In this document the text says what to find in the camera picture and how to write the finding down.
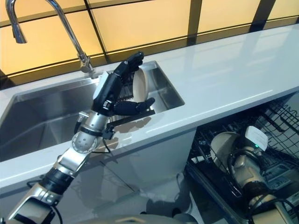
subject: kitchen sink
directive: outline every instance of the kitchen sink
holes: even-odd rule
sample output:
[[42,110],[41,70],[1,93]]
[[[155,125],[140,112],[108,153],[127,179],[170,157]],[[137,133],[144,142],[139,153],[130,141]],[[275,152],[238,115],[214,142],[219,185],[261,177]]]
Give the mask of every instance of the kitchen sink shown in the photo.
[[[156,100],[151,113],[145,113],[145,116],[184,104],[156,62],[147,62],[140,67],[148,77],[149,97]],[[0,119],[0,161],[71,140],[78,113],[90,110],[99,79],[85,78],[16,94]],[[121,90],[122,100],[132,98],[132,80],[133,76]],[[134,118],[114,116],[110,122],[120,120]]]

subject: faucet spout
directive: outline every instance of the faucet spout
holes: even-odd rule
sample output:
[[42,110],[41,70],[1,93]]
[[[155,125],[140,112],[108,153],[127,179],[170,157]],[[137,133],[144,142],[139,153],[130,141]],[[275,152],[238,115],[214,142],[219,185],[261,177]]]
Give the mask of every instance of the faucet spout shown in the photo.
[[25,36],[21,30],[18,19],[15,15],[15,11],[14,11],[15,1],[16,0],[7,0],[6,1],[7,14],[8,14],[11,26],[13,28],[13,35],[14,35],[15,41],[17,43],[26,43],[27,41],[26,41]]
[[[86,55],[86,53],[82,50],[68,20],[65,17],[65,14],[62,10],[62,8],[59,6],[59,4],[55,0],[46,0],[57,12],[67,34],[69,35],[71,42],[73,43],[76,51],[77,51],[77,56],[81,61],[81,70],[85,73],[88,73],[91,78],[94,77],[94,70],[93,67],[90,63],[90,57]],[[6,0],[6,10],[7,14],[10,20],[10,23],[13,28],[13,35],[14,38],[16,39],[17,43],[26,43],[25,36],[23,35],[23,32],[21,30],[21,27],[19,25],[18,19],[15,15],[14,11],[14,4],[16,0]]]

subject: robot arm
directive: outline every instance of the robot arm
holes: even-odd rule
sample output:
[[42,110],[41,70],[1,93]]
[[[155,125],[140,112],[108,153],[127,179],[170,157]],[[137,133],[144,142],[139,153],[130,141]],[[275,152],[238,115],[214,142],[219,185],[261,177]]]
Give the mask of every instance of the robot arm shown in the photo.
[[129,74],[138,70],[142,64],[143,53],[138,52],[128,58],[105,76],[93,96],[92,111],[85,114],[85,122],[72,140],[71,146],[58,158],[45,177],[36,183],[9,214],[7,223],[49,223],[55,207],[72,180],[88,160],[90,153],[98,146],[98,138],[111,139],[112,128],[106,128],[110,116],[139,114],[148,109],[154,99],[145,102],[118,103],[121,88]]
[[227,166],[248,202],[249,223],[292,224],[293,221],[281,202],[293,205],[286,200],[277,199],[261,175],[261,150],[265,150],[267,144],[268,137],[259,129],[249,126],[242,143],[243,147],[232,151],[228,156]]

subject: countertop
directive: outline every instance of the countertop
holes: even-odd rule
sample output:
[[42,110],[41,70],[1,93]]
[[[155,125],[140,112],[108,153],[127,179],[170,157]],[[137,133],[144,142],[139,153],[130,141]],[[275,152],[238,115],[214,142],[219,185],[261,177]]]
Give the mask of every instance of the countertop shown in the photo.
[[[299,90],[299,24],[238,35],[146,56],[157,61],[185,104],[117,132],[115,154]],[[113,70],[118,63],[96,71]],[[83,77],[80,71],[0,91],[0,116],[14,94]],[[46,173],[65,142],[0,163],[0,187]]]

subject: white plate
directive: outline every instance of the white plate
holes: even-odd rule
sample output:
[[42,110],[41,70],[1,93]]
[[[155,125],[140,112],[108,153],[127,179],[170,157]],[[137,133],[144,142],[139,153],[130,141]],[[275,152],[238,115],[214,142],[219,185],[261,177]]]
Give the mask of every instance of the white plate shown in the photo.
[[234,141],[240,135],[234,132],[222,132],[211,142],[211,157],[217,167],[223,172],[227,169],[228,155],[232,152]]
[[149,96],[149,82],[146,72],[139,68],[133,78],[133,101],[142,102]]

